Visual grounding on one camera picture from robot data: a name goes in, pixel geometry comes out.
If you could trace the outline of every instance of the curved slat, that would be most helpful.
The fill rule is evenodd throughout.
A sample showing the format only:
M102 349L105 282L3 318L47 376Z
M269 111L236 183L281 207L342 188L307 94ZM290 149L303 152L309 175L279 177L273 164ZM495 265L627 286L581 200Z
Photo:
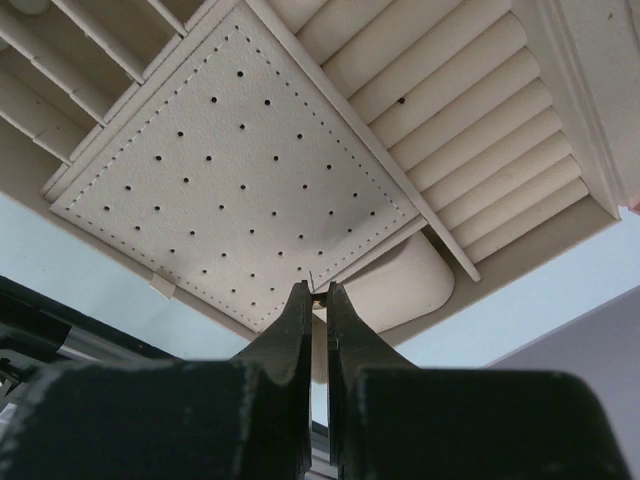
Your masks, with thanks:
M580 167L576 161L571 156L565 157L463 222L451 233L465 248L579 177Z
M297 33L327 0L267 0L280 20Z
M407 171L538 77L533 55L523 49L444 107L389 153Z
M412 168L409 179L426 190L550 105L549 91L534 80Z
M297 34L311 58L322 65L392 0L329 0Z
M562 132L556 132L451 202L438 216L447 228L453 229L570 153L569 141Z
M411 92L405 103L391 107L371 124L378 138L391 147L429 120L456 97L524 47L520 22L505 15Z
M349 99L365 123L435 72L511 7L509 0L464 2Z
M396 0L322 68L349 98L458 3L460 0Z
M478 263L588 194L589 191L582 180L574 180L569 185L549 195L533 207L472 243L465 249L465 252L473 263Z

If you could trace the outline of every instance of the white panel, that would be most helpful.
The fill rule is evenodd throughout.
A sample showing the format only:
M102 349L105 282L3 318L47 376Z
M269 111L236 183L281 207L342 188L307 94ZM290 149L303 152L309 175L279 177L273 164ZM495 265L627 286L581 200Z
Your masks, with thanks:
M412 168L409 179L418 190L427 189L549 105L551 95L540 80L534 80Z
M291 283L326 283L417 211L249 12L222 21L53 210L261 331Z
M588 194L589 191L582 180L574 180L566 187L549 195L517 217L472 243L465 251L474 263L478 263Z
M515 95L533 81L538 73L538 64L531 53L526 49L521 50L449 103L436 116L431 117L395 144L389 153L403 170L410 170L420 160L431 155L471 124ZM432 90L429 96L435 100L438 96L437 92L438 90Z
M322 68L349 98L458 3L460 0L396 0Z
M329 0L298 32L300 43L322 65L391 0Z
M327 0L268 0L269 5L293 33L296 33Z
M528 152L529 149L532 150L530 154L527 153L527 156L533 160L541 155L554 155L555 141L552 141L552 151L549 151L549 144L546 141L543 142L543 140L556 133L561 127L560 117L552 107L547 108L479 155L476 155L460 168L436 182L435 185L425 190L422 196L436 211L439 211L520 155ZM570 146L563 145L562 150L564 151L567 147L569 151L561 154L558 160L569 154L571 151Z
M570 153L571 145L558 132L451 202L438 216L447 228L455 228Z
M354 93L349 102L365 123L371 123L506 14L510 6L509 0L463 2Z
M580 168L576 161L572 157L565 157L463 222L451 233L464 248L557 192L579 176Z
M96 42L138 83L142 83L144 65L127 47L114 37L77 0L52 0L78 25L87 36Z

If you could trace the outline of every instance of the stitching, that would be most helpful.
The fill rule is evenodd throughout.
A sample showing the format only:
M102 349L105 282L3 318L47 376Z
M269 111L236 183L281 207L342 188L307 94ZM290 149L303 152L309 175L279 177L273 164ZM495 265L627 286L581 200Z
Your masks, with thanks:
M141 126L137 131L136 131L135 135L133 135L131 138L129 138L129 139L125 142L125 144L124 144L123 146L121 146L120 148L118 148L117 153L111 157L111 160L110 160L110 161L109 161L109 162L108 162L104 167L102 167L102 169L101 169L101 170L100 170L100 171L95 175L95 177L93 178L93 180L92 180L91 182L89 182L89 184L88 184L88 185L87 185L83 190L80 190L80 193L78 194L78 196L77 196L76 198L74 198L74 199L73 199L73 201L69 204L69 206L68 206L65 210L67 210L67 211L71 210L71 208L73 208L73 207L76 205L76 203L78 203L78 201L79 201L79 200L82 198L82 196L87 192L87 190L88 190L89 188L91 188L92 186L94 186L94 185L95 185L95 183L96 183L96 182L97 182L97 181L102 177L102 175L103 175L103 174L104 174L104 173L109 169L109 167L111 167L111 165L113 165L113 164L118 160L118 157L119 157L122 153L124 153L124 151L129 147L129 145L131 145L131 144L135 141L135 139L136 139L138 136L140 136L140 135L142 134L142 132L144 132L144 130L145 130L145 129L146 129L146 128L151 124L151 122L153 122L153 121L154 121L154 120L155 120L155 119L160 115L160 113L162 112L162 110L163 110L167 105L169 105L169 103L170 103L174 98L176 98L176 97L180 94L180 91L181 91L183 88L185 88L185 87L189 84L189 82L191 81L191 79L192 79L193 77L195 77L195 76L200 72L201 68L204 66L204 64L205 64L205 63L207 63L207 61L208 61L208 60L213 56L213 54L214 54L214 53L216 53L222 45L224 45L225 43L227 43L227 42L229 41L229 39L230 39L230 38L231 38L231 37L232 37L236 32L237 32L237 33L240 33L240 34L241 34L241 35L242 35L242 36L247 40L247 43L251 43L251 39L249 38L249 36L248 36L246 33L244 33L244 32L243 32L243 31L242 31L242 30L241 30L241 29L236 25L236 26L235 26L235 29L234 29L230 34L225 35L224 40L223 40L222 42L220 42L220 44L218 44L216 47L214 47L214 48L213 48L213 52L212 52L212 53L210 53L209 55L207 55L207 56L204 58L204 60L202 61L202 63L200 63L200 65L198 65L196 68L194 68L193 73L191 73L191 75L189 75L189 76L188 76L188 77L187 77L187 78L182 82L182 85L180 85L180 87L178 87L176 90L174 90L174 91L173 91L173 94L172 94L171 96L169 96L166 100L164 100L164 102L162 103L162 105L161 105L157 110L155 110L154 114L153 114L153 115L152 115L148 120L146 120L146 121L144 122L144 124L143 124L143 125L142 125L142 126ZM280 79L281 79L282 81L284 81L285 85L286 85L287 87L289 87L289 86L290 86L290 83L289 83L287 80L285 80L285 79L284 79L284 77L280 74L280 72L279 72L278 70L275 70L275 68L273 67L273 65L272 65L272 63L271 63L271 60L269 60L269 58L268 58L266 55L264 55L264 54L262 53L262 49L261 49L260 47L257 47L257 48L255 49L255 52L256 52L257 54L259 54L259 55L260 55L260 56L265 60L265 62L267 63L267 65L269 65L272 69L274 69L274 72L275 72L276 76L280 77ZM302 99L302 97L300 97L300 95L299 95L299 93L298 93L298 92L295 92L295 93L294 93L294 96L295 96L296 98L298 98L301 102L303 102L303 104L304 104L304 106L305 106L305 107L309 108L309 103L308 103L308 102L306 102L306 101L304 101L304 100ZM311 113L312 113L312 115L313 115L314 117L316 116L316 113L315 113L314 111L311 111ZM326 126L326 125L325 125L325 122L324 122L324 121L320 121L320 126L321 126L321 127L325 127L325 126ZM330 129L329 129L329 130L325 129L325 130L328 132L328 135L333 135L333 131L332 131L332 130L330 130ZM342 141L342 140L341 140L341 139L339 139L339 138L338 138L338 139L336 139L336 143L338 143L338 144L341 144L341 141ZM347 154L349 154L349 153L350 153L350 152L349 152L348 147L343 147L343 150L344 150L345 152L347 152ZM356 159L355 155L351 155L351 160L354 160L354 161L355 161L355 159ZM369 176L369 172L368 172L368 171L366 171L366 170L365 170L365 171L364 171L364 173L365 173L365 175ZM369 176L369 179L371 180L371 182L372 182L372 183L376 183L376 180L375 180L375 178L373 178L373 175ZM402 211L402 209L401 209L401 208L400 208L400 207L399 207L399 206L398 206L398 205L393 201L393 199L392 199L392 198L391 198L391 197L390 197L386 192L382 191L382 187L381 187L380 185L377 185L377 187L378 187L378 190L380 190L380 193L381 193L381 194L382 194L382 195L387 199L387 201L388 201L391 205L393 205L393 207L395 208L396 212L397 212L401 217L405 217L405 213ZM396 218L396 219L394 219L392 222L390 222L389 224L387 224L387 225L383 228L383 230L388 230L388 229L389 229L389 227L390 227L391 225L393 225L393 224L397 223L397 221L398 221L398 219L397 219L397 218ZM375 232L375 236L379 236L379 235L380 235L380 232ZM350 252L349 254L347 254L347 255L345 255L344 257L342 257L342 259L341 259L341 263L342 263L342 264L344 264L344 262L346 262L350 257L352 257L353 255L355 255L355 254L356 254L356 251L357 251L357 250L361 250L361 249L363 248L363 245L364 245L364 244L370 243L370 242L371 242L371 240L372 240L372 238L373 238L373 235L372 235L370 238L367 238L367 239L366 239L366 242L363 242L362 244L358 245L358 248L357 248L357 249L354 249L354 251L352 251L352 252ZM319 275L317 275L317 276L316 276L316 278L315 278L314 280L320 280L320 279L322 279L324 276L328 275L330 272L332 272L332 271L333 271L336 267L338 267L338 266L340 266L340 263L334 263L332 267L327 268L324 272L322 272L322 273L320 273ZM213 296L209 296L209 298L210 298L211 300L216 300ZM218 304L219 304L219 305L223 305L223 303L222 303L220 300L217 300L217 302L218 302ZM260 320L259 320L259 321L257 321L257 322L252 322L252 323L253 323L253 325L257 327L260 323L262 323L262 322L266 319L266 317L271 316L273 313L275 313L277 310L279 310L279 309L280 309L280 307L281 307L281 306L283 306L283 305L285 305L285 302L282 302L280 305L277 305L274 309L272 309L271 311L269 311L265 316L263 316L262 318L260 318ZM224 306L225 306L225 308L226 308L226 309L229 309L229 308L230 308L230 307L229 307L229 305L224 305Z

